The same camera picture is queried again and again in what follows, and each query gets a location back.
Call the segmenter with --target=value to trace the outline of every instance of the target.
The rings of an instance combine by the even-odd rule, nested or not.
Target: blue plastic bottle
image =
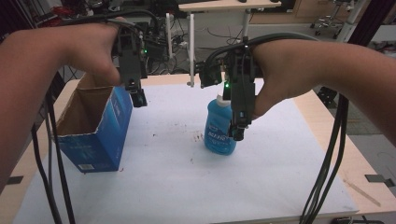
[[[230,155],[236,142],[228,137],[228,127],[232,118],[230,101],[224,101],[222,95],[207,106],[208,114],[205,126],[205,146],[220,155]]]

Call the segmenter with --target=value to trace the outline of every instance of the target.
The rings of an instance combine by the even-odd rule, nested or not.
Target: human arm
[[[116,35],[117,26],[85,24],[18,31],[0,45],[0,193],[60,67],[68,64],[120,82],[111,62]]]
[[[350,44],[278,40],[257,46],[264,73],[255,116],[322,85],[344,94],[396,146],[396,60]]]

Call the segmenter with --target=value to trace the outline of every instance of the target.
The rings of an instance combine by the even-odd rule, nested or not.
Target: white bottle cap
[[[218,92],[218,97],[216,98],[216,103],[218,103],[219,106],[225,107],[231,104],[231,101],[223,100],[222,99],[222,91]]]

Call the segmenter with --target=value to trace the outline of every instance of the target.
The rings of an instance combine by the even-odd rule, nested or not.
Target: desk
[[[252,8],[278,7],[280,5],[280,1],[272,3],[270,0],[247,0],[246,3],[240,3],[237,0],[219,0],[179,5],[178,7],[181,11],[188,12],[188,19],[190,20],[188,23],[190,86],[194,86],[194,29],[197,28],[196,22],[199,21],[204,27],[230,23],[243,25],[242,36],[248,36],[248,22]]]
[[[185,77],[186,75],[149,77],[142,80],[142,85],[145,87],[147,85],[184,83]],[[62,113],[76,85],[77,81],[69,82],[55,103],[57,117]],[[333,122],[332,115],[312,91],[295,98],[294,102],[300,109],[313,135],[317,138],[318,143],[325,150],[330,139]],[[40,127],[38,137],[41,155],[44,158],[45,154],[47,154],[45,125]],[[19,185],[6,186],[0,197],[0,220],[2,223],[11,223],[14,219],[20,209],[25,191],[35,173],[36,166],[33,147],[29,146],[12,174],[12,176],[23,175],[22,182]],[[396,211],[396,199],[389,189],[384,184],[374,184],[366,181],[364,175],[375,174],[375,171],[366,159],[363,158],[359,150],[351,143],[349,138],[346,140],[346,152],[338,174],[345,183],[350,197],[360,210],[357,215]]]

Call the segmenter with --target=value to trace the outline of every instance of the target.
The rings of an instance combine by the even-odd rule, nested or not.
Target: cardboard box
[[[123,87],[85,75],[57,122],[61,151],[82,173],[117,171],[132,109]]]

